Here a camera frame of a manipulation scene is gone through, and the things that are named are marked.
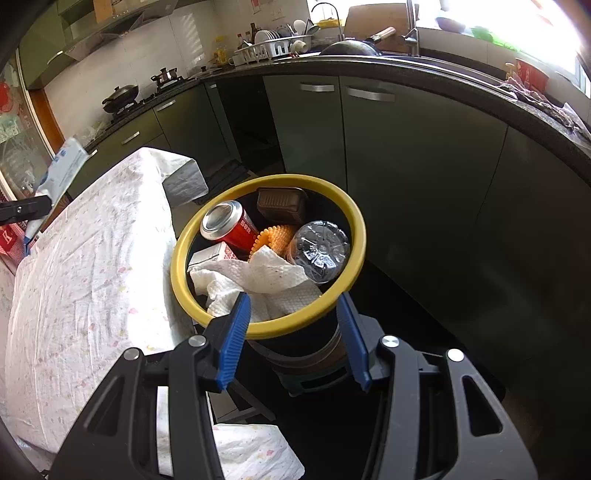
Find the white paper towel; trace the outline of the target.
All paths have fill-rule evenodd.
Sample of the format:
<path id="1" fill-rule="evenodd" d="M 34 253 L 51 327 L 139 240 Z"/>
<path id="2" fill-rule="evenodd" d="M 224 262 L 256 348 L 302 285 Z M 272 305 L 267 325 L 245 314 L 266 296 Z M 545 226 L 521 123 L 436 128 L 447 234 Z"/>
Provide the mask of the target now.
<path id="1" fill-rule="evenodd" d="M 264 246 L 252 260 L 209 261 L 187 268 L 195 294 L 206 298 L 206 312 L 228 314 L 239 293 L 249 294 L 252 323 L 287 316 L 322 296 L 301 266 L 290 264 Z"/>

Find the red white milk carton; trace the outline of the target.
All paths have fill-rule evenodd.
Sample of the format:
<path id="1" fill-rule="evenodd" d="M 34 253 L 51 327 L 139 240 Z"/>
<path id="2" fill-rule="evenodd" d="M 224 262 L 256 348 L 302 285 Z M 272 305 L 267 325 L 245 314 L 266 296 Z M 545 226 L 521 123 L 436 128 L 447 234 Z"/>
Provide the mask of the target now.
<path id="1" fill-rule="evenodd" d="M 209 261 L 236 260 L 237 258 L 228 244 L 217 242 L 194 252 L 189 259 L 188 267 L 196 267 Z"/>

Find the clear plastic bottle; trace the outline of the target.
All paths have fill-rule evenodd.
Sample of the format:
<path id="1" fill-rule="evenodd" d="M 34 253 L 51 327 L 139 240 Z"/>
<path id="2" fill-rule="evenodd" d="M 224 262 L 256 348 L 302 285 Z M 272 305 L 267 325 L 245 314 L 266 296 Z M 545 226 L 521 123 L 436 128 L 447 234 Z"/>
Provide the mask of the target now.
<path id="1" fill-rule="evenodd" d="M 304 268 L 317 285 L 335 280 L 349 259 L 351 246 L 342 229 L 329 221 L 313 221 L 301 226 L 287 245 L 286 259 Z"/>

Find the orange spiky ring toy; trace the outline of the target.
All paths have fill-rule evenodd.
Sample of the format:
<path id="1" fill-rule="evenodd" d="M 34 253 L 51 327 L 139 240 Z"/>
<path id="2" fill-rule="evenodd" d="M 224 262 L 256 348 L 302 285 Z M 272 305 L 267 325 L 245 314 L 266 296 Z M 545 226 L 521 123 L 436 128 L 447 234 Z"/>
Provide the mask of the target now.
<path id="1" fill-rule="evenodd" d="M 249 252 L 249 257 L 252 257 L 256 251 L 259 251 L 263 246 L 269 247 L 276 255 L 283 257 L 287 246 L 291 239 L 297 232 L 297 226 L 294 225 L 276 225 L 267 227 L 256 237 Z"/>

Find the red soda can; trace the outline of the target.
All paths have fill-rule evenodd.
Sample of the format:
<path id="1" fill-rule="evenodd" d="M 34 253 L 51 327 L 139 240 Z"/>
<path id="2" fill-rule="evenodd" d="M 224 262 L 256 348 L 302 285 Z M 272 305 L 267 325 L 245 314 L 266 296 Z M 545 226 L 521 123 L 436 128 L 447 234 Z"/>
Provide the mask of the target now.
<path id="1" fill-rule="evenodd" d="M 249 253 L 259 237 L 259 230 L 241 203 L 228 200 L 215 204 L 205 213 L 200 234 L 206 240 L 225 242 L 238 251 Z"/>

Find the brown plastic tray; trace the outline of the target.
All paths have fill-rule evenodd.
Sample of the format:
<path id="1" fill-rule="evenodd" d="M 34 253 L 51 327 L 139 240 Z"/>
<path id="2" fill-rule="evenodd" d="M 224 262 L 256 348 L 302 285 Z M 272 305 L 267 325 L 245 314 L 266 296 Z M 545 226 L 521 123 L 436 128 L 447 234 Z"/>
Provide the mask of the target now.
<path id="1" fill-rule="evenodd" d="M 297 187 L 261 187 L 257 189 L 256 208 L 276 224 L 304 224 L 308 195 Z"/>

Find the white blue plastic wrapper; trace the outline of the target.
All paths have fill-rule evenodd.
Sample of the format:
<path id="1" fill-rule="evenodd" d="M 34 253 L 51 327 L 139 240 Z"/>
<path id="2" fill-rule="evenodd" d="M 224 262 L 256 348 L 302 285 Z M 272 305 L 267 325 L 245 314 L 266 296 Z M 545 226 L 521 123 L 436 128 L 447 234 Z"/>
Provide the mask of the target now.
<path id="1" fill-rule="evenodd" d="M 24 233 L 25 249 L 29 248 L 88 158 L 89 154 L 75 138 L 67 139 L 55 154 L 33 197 L 36 210 Z"/>

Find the steel kitchen faucet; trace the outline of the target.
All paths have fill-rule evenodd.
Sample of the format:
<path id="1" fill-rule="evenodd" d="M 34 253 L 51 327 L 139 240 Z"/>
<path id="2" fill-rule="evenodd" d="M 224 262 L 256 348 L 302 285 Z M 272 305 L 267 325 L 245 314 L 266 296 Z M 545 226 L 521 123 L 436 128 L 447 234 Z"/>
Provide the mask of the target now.
<path id="1" fill-rule="evenodd" d="M 409 29 L 402 38 L 410 49 L 410 55 L 418 57 L 420 55 L 420 35 L 417 27 L 417 9 L 413 0 L 406 0 L 405 4 Z"/>

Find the white patterned tablecloth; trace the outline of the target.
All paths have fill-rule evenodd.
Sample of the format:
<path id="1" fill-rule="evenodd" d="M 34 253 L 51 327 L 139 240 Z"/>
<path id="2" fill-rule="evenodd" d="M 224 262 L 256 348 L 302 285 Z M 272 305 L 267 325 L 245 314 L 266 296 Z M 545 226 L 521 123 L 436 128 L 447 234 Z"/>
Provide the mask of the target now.
<path id="1" fill-rule="evenodd" d="M 219 318 L 183 338 L 170 208 L 205 194 L 197 163 L 141 148 L 82 193 L 20 263 L 6 339 L 13 443 L 51 479 L 297 479 L 273 425 L 214 424 Z"/>

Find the red checkered apron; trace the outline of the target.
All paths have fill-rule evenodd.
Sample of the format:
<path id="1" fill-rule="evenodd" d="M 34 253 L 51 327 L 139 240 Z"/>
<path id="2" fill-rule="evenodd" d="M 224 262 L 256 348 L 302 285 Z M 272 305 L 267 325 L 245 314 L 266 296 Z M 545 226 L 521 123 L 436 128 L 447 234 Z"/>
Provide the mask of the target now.
<path id="1" fill-rule="evenodd" d="M 0 226 L 0 251 L 14 262 L 24 258 L 24 231 L 18 224 Z"/>

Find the black wok with lid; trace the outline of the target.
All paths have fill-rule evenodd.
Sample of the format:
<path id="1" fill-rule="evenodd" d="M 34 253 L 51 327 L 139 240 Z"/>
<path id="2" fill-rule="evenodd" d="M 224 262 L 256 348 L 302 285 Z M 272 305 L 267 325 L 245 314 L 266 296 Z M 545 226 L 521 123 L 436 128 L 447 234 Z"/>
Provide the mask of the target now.
<path id="1" fill-rule="evenodd" d="M 116 114 L 129 105 L 136 104 L 139 88 L 134 84 L 116 86 L 110 96 L 102 100 L 102 108 L 106 113 Z"/>

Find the small steel pot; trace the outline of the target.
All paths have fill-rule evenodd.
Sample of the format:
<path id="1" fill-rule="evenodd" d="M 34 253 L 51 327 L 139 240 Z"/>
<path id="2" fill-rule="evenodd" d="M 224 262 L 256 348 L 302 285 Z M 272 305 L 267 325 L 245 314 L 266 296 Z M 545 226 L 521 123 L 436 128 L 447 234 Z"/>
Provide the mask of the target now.
<path id="1" fill-rule="evenodd" d="M 161 68 L 158 74 L 150 77 L 150 80 L 156 85 L 158 90 L 162 90 L 165 87 L 181 81 L 182 77 L 178 75 L 176 68 Z"/>

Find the glass sliding door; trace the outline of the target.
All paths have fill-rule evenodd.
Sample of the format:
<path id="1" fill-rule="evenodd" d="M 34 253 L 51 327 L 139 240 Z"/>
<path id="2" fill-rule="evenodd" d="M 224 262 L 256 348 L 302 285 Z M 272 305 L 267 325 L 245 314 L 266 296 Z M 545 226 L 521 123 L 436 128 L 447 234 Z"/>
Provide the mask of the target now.
<path id="1" fill-rule="evenodd" d="M 54 149 L 26 89 L 18 49 L 1 70 L 0 87 L 1 192 L 8 200 L 22 200 L 35 193 Z"/>

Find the black pan in sink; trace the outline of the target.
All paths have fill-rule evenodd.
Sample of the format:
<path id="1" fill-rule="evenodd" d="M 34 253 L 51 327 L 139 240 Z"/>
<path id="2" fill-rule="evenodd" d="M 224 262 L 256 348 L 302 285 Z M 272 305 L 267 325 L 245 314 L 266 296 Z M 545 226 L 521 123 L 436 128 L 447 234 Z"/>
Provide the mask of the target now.
<path id="1" fill-rule="evenodd" d="M 378 44 L 383 40 L 396 35 L 396 28 L 390 26 L 365 40 L 345 39 L 339 42 L 332 43 L 330 46 L 322 49 L 321 56 L 335 56 L 335 55 L 356 55 L 356 56 L 382 56 L 382 51 L 378 48 Z"/>

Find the wooden cutting board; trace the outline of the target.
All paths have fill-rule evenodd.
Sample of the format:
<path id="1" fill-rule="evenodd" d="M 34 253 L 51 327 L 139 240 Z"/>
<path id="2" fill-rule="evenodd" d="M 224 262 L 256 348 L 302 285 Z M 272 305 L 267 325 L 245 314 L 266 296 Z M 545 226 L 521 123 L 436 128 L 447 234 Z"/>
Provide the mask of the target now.
<path id="1" fill-rule="evenodd" d="M 344 34 L 346 38 L 365 40 L 387 27 L 394 27 L 396 34 L 381 41 L 378 48 L 383 52 L 409 54 L 411 48 L 405 43 L 403 35 L 407 34 L 410 28 L 407 14 L 402 10 L 372 10 L 366 13 L 353 11 L 346 19 Z"/>

